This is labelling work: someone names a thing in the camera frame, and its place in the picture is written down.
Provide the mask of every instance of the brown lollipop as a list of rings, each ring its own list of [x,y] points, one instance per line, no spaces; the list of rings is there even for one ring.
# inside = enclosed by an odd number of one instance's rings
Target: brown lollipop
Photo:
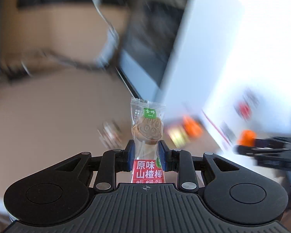
[[[146,144],[156,144],[162,138],[162,121],[160,118],[143,118],[134,128],[135,136]]]

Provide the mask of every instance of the clear plastic wrapper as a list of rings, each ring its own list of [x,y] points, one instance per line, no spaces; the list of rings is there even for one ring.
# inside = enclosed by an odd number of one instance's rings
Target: clear plastic wrapper
[[[158,141],[163,136],[166,107],[160,103],[132,98],[132,134],[135,160],[132,183],[164,183],[164,172],[158,156]]]

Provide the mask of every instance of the ribbed black surface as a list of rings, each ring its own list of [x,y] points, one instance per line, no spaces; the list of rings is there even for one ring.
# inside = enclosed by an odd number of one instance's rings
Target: ribbed black surface
[[[278,222],[243,227],[212,215],[195,194],[179,192],[172,184],[120,184],[109,194],[98,194],[74,220],[53,227],[19,222],[6,233],[288,233]]]

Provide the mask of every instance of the orange object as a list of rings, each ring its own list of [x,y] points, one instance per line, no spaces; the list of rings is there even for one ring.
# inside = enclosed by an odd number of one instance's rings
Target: orange object
[[[244,130],[238,140],[239,145],[254,147],[257,135],[252,130]]]
[[[190,137],[200,137],[203,133],[201,126],[191,117],[183,117],[183,127]]]

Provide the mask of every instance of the red line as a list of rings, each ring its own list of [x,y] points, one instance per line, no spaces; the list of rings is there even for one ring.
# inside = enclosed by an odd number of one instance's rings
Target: red line
[[[222,131],[219,130],[219,128],[210,120],[210,118],[205,114],[205,112],[203,111],[203,114],[205,115],[205,117],[207,118],[207,120],[211,123],[211,125],[217,130],[217,132],[219,132],[219,134],[221,135],[221,137],[223,137],[223,139],[228,143],[228,145],[230,146],[230,142],[227,140],[227,138],[224,136],[224,134],[222,133]]]

